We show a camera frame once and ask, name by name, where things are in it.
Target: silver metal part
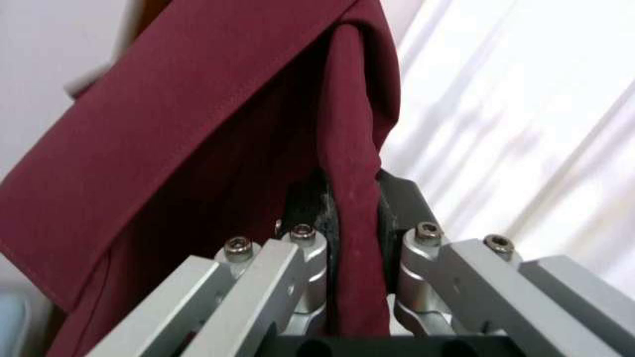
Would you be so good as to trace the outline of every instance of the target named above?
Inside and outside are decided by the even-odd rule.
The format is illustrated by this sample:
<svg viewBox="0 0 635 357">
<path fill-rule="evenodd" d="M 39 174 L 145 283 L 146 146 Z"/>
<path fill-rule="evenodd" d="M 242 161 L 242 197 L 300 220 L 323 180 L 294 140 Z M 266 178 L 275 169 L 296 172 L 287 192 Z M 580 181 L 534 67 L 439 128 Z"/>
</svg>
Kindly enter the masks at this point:
<svg viewBox="0 0 635 357">
<path fill-rule="evenodd" d="M 569 257 L 523 263 L 520 273 L 624 356 L 635 353 L 635 303 Z"/>
<path fill-rule="evenodd" d="M 432 222 L 420 222 L 416 225 L 415 238 L 418 243 L 436 247 L 441 244 L 443 232 Z"/>
<path fill-rule="evenodd" d="M 274 226 L 274 237 L 278 237 L 278 233 L 280 233 L 280 229 L 283 227 L 283 221 L 281 219 L 276 219 L 276 225 Z"/>
<path fill-rule="evenodd" d="M 286 328 L 306 281 L 298 245 L 270 239 L 182 356 L 253 356 L 272 325 Z"/>
<path fill-rule="evenodd" d="M 327 241 L 322 233 L 317 232 L 309 225 L 297 225 L 302 227 L 302 232 L 311 236 L 312 244 L 304 244 L 307 239 L 302 238 L 302 244 L 298 244 L 302 248 L 304 260 L 306 261 L 307 274 L 310 277 L 306 287 L 306 291 L 302 295 L 300 302 L 295 308 L 295 312 L 302 314 L 310 314 L 319 309 L 326 302 L 326 261 L 327 261 Z M 282 237 L 283 242 L 297 243 L 297 236 L 293 231 Z"/>
<path fill-rule="evenodd" d="M 315 243 L 315 229 L 303 223 L 296 225 L 289 232 L 291 241 L 300 247 L 309 247 Z"/>
<path fill-rule="evenodd" d="M 514 254 L 514 243 L 511 240 L 498 234 L 489 234 L 483 240 L 485 245 L 491 249 L 497 256 L 506 262 L 512 259 Z"/>
<path fill-rule="evenodd" d="M 227 246 L 232 241 L 232 239 L 237 239 L 237 238 L 246 239 L 244 237 L 234 237 L 229 239 L 225 243 L 225 246 L 219 249 L 219 251 L 217 251 L 216 255 L 214 256 L 215 261 L 229 267 L 231 271 L 231 275 L 233 276 L 234 279 L 238 279 L 242 275 L 242 273 L 245 272 L 247 267 L 249 267 L 251 262 L 254 260 L 254 257 L 258 255 L 258 252 L 260 252 L 260 244 L 256 242 L 249 242 L 251 251 L 245 255 L 246 257 L 248 256 L 247 259 L 242 259 L 242 258 L 236 259 L 235 254 L 232 254 L 232 253 L 228 254 Z"/>
<path fill-rule="evenodd" d="M 417 253 L 402 250 L 402 264 L 425 277 L 466 329 L 501 327 L 529 356 L 617 356 L 481 241 L 442 245 L 432 262 Z"/>
<path fill-rule="evenodd" d="M 454 330 L 440 312 L 414 312 L 395 300 L 395 318 L 417 336 L 454 335 Z"/>
<path fill-rule="evenodd" d="M 233 285 L 227 267 L 188 257 L 88 354 L 172 356 Z"/>
<path fill-rule="evenodd" d="M 393 311 L 397 321 L 415 335 L 454 333 L 441 315 L 448 307 L 430 283 L 409 268 L 414 260 L 432 266 L 439 247 L 447 242 L 441 229 L 429 222 L 419 223 L 404 235 Z"/>
<path fill-rule="evenodd" d="M 309 314 L 294 313 L 283 335 L 316 335 L 326 323 L 326 303 Z"/>
<path fill-rule="evenodd" d="M 232 263 L 240 263 L 249 260 L 254 255 L 251 241 L 246 237 L 233 237 L 227 239 L 223 247 L 227 260 Z"/>
</svg>

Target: sheer curtain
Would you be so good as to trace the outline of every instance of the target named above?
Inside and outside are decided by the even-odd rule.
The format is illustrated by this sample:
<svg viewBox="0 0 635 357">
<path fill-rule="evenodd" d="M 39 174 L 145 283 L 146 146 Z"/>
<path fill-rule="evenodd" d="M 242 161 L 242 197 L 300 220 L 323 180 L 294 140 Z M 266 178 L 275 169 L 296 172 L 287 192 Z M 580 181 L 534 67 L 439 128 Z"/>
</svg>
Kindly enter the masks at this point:
<svg viewBox="0 0 635 357">
<path fill-rule="evenodd" d="M 452 240 L 501 233 L 635 298 L 635 2 L 428 0 L 381 157 Z"/>
</svg>

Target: bolt head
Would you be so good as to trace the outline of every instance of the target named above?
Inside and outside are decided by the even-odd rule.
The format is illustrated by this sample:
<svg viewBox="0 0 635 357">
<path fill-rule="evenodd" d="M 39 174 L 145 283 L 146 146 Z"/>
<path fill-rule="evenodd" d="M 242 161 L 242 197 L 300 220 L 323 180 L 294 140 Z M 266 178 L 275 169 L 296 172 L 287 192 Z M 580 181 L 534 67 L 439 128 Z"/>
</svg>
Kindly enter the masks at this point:
<svg viewBox="0 0 635 357">
<path fill-rule="evenodd" d="M 485 245 L 490 248 L 497 256 L 501 257 L 506 262 L 512 259 L 514 254 L 514 243 L 511 240 L 498 235 L 489 234 L 483 240 Z"/>
<path fill-rule="evenodd" d="M 274 237 L 278 237 L 280 233 L 280 229 L 283 227 L 283 221 L 281 219 L 276 219 L 276 225 L 274 226 Z"/>
<path fill-rule="evenodd" d="M 438 225 L 432 222 L 420 222 L 416 225 L 416 241 L 423 245 L 440 245 L 441 237 L 443 237 L 443 231 L 441 231 Z"/>
<path fill-rule="evenodd" d="M 311 246 L 315 242 L 315 229 L 310 225 L 300 223 L 291 229 L 289 237 L 292 242 L 297 243 L 299 246 Z"/>
<path fill-rule="evenodd" d="M 225 256 L 232 263 L 240 263 L 248 260 L 254 251 L 251 241 L 245 237 L 233 237 L 225 242 Z"/>
</svg>

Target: maroon fabric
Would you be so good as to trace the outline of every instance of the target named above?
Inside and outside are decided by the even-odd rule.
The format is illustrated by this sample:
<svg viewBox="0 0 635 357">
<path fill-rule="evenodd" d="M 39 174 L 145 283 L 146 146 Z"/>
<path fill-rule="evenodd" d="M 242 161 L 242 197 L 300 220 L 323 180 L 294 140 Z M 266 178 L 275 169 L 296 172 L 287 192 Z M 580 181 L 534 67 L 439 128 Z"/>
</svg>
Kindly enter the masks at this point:
<svg viewBox="0 0 635 357">
<path fill-rule="evenodd" d="M 339 333 L 388 332 L 378 150 L 399 111 L 377 0 L 175 0 L 0 186 L 0 250 L 86 353 L 188 254 L 264 242 L 287 187 L 328 174 Z"/>
</svg>

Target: dark red cloth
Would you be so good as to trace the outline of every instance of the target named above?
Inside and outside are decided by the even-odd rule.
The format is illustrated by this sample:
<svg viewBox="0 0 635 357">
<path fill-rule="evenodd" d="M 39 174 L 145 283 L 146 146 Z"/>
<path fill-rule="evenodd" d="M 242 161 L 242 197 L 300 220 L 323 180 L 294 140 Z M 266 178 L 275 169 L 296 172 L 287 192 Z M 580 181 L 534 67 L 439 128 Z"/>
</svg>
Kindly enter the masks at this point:
<svg viewBox="0 0 635 357">
<path fill-rule="evenodd" d="M 322 167 L 341 221 L 339 333 L 388 333 L 379 148 L 399 113 L 377 0 L 175 0 L 0 186 L 0 250 L 86 353 L 188 254 L 264 242 Z"/>
</svg>

